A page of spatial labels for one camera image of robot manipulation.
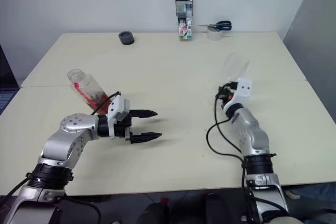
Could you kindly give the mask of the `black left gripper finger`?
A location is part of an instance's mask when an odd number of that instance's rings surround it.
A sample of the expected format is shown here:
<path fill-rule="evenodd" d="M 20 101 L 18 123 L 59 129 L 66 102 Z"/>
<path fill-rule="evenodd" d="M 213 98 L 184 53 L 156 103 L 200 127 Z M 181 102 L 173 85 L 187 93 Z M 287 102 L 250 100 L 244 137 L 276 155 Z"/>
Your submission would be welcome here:
<path fill-rule="evenodd" d="M 151 140 L 154 140 L 158 137 L 162 136 L 161 133 L 156 133 L 156 132 L 146 132 L 146 133 L 141 133 L 139 135 L 130 135 L 130 143 L 131 144 L 136 144 L 136 143 L 144 143 L 144 142 L 149 142 Z"/>
<path fill-rule="evenodd" d="M 156 115 L 157 113 L 152 110 L 130 110 L 130 116 L 132 118 L 150 118 Z"/>

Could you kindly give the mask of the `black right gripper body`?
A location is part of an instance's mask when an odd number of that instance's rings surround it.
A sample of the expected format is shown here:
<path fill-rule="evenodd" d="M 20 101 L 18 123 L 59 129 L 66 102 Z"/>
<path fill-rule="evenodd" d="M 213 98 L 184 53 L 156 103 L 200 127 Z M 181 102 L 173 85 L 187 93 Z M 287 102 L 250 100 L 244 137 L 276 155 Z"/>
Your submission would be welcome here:
<path fill-rule="evenodd" d="M 216 99 L 216 100 L 221 100 L 222 104 L 228 103 L 233 98 L 234 92 L 237 89 L 237 88 L 228 88 L 228 87 L 226 87 L 226 84 L 224 84 L 224 85 L 225 85 L 225 98 L 224 99 Z"/>

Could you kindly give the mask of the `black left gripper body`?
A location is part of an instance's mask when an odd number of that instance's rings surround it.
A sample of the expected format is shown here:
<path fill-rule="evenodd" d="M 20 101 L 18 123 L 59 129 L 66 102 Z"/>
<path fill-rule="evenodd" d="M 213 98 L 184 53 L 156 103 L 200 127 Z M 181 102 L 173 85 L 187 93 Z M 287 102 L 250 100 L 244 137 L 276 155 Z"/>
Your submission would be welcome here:
<path fill-rule="evenodd" d="M 114 124 L 114 137 L 124 138 L 131 143 L 132 140 L 132 116 L 128 114 L 122 121 Z"/>

